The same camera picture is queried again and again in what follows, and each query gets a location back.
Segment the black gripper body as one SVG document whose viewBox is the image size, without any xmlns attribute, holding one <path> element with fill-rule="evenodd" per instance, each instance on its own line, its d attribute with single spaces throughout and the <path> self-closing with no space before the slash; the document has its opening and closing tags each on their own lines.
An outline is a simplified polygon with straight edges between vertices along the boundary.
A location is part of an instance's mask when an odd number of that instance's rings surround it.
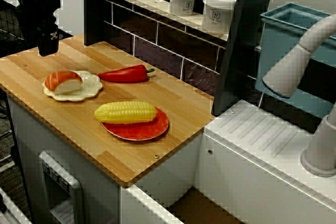
<svg viewBox="0 0 336 224">
<path fill-rule="evenodd" d="M 56 29 L 54 12 L 60 8 L 60 0 L 18 0 L 17 17 L 26 29 Z"/>
</svg>

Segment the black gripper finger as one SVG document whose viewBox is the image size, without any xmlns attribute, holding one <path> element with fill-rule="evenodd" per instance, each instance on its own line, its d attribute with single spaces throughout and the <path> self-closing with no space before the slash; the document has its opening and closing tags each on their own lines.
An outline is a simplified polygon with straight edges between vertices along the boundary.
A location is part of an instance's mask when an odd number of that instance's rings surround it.
<svg viewBox="0 0 336 224">
<path fill-rule="evenodd" d="M 38 51 L 41 56 L 47 56 L 58 52 L 59 36 L 56 24 L 47 24 L 37 28 Z"/>
</svg>

